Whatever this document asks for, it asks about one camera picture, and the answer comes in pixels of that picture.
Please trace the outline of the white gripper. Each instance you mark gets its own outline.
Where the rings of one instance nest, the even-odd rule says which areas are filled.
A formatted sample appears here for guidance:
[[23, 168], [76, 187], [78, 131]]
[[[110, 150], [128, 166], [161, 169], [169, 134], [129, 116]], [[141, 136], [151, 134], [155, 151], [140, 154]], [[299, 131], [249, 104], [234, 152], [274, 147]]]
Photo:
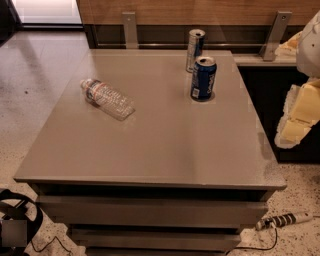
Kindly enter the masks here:
[[[302, 32], [280, 44], [277, 56], [294, 56], [297, 69], [308, 77], [320, 77], [320, 11]], [[291, 149], [320, 121], [320, 79], [310, 79], [302, 86], [292, 85], [287, 93], [283, 116], [274, 142], [278, 148]]]

